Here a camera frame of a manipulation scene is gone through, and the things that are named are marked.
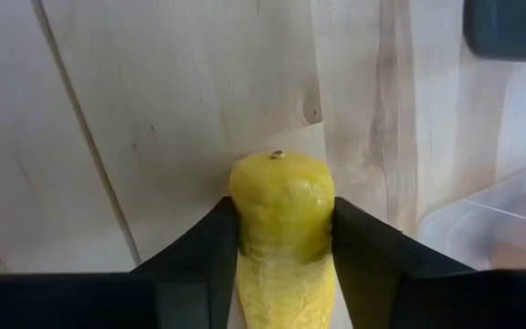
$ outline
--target peeled lemon skin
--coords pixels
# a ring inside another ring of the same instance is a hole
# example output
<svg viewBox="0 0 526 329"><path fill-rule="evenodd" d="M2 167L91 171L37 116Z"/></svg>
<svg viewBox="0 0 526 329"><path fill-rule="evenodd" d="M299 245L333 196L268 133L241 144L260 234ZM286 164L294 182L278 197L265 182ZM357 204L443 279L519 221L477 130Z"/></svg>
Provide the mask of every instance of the peeled lemon skin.
<svg viewBox="0 0 526 329"><path fill-rule="evenodd" d="M233 167L229 188L240 216L237 287L247 327L328 328L334 183L326 164L253 154Z"/></svg>

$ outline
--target wooden surface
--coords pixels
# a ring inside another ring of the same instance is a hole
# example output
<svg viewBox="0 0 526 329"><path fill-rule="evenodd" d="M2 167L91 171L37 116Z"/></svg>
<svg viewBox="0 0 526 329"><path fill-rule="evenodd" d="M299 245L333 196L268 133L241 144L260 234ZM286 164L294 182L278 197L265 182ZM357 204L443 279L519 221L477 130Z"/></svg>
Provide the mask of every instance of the wooden surface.
<svg viewBox="0 0 526 329"><path fill-rule="evenodd" d="M0 271L129 269L226 193L236 159L277 148L326 160L339 196L413 236L526 169L526 63L474 58L462 6L43 0L42 33L32 4L0 0Z"/></svg>
<svg viewBox="0 0 526 329"><path fill-rule="evenodd" d="M0 271L133 266L32 5L0 1Z"/></svg>

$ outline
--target clear plastic container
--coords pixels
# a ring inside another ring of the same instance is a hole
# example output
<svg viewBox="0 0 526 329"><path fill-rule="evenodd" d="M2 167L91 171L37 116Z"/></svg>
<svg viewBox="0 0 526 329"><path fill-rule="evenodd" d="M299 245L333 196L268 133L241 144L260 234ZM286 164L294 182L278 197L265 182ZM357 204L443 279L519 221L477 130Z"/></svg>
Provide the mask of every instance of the clear plastic container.
<svg viewBox="0 0 526 329"><path fill-rule="evenodd" d="M417 239L477 270L526 269L526 172L431 213Z"/></svg>

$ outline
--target black object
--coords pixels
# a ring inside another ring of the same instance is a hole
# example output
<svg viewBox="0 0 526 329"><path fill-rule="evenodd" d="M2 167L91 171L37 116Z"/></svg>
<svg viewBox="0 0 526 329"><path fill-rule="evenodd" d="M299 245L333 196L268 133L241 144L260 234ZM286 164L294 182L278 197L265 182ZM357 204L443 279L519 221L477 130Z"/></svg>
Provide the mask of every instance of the black object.
<svg viewBox="0 0 526 329"><path fill-rule="evenodd" d="M463 27L476 55L526 61L526 0L466 0Z"/></svg>
<svg viewBox="0 0 526 329"><path fill-rule="evenodd" d="M226 328L237 233L225 197L131 273L0 276L0 328ZM526 327L526 271L475 272L339 197L332 237L354 327Z"/></svg>

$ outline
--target lemon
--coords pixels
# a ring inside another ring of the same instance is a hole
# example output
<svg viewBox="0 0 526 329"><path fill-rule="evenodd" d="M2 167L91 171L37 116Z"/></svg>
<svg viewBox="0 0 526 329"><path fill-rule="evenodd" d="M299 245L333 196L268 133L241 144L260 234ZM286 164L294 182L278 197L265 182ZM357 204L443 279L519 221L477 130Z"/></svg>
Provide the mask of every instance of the lemon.
<svg viewBox="0 0 526 329"><path fill-rule="evenodd" d="M334 183L322 161L267 152L238 161L237 287L249 329L328 328L334 299Z"/></svg>

